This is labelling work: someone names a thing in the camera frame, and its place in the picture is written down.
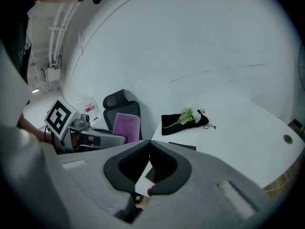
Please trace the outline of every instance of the white table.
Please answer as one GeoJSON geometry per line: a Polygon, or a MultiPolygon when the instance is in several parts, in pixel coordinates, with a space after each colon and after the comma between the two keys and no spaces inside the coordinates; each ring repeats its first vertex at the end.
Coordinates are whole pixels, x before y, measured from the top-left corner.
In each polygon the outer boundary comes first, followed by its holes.
{"type": "MultiPolygon", "coordinates": [[[[197,151],[223,160],[261,188],[282,175],[301,154],[305,143],[284,122],[253,102],[206,111],[216,129],[192,128],[162,136],[161,122],[152,140],[196,146],[197,151]],[[287,144],[283,136],[292,137],[287,144]]],[[[147,196],[153,183],[145,178],[149,163],[136,184],[136,191],[147,196]]]]}

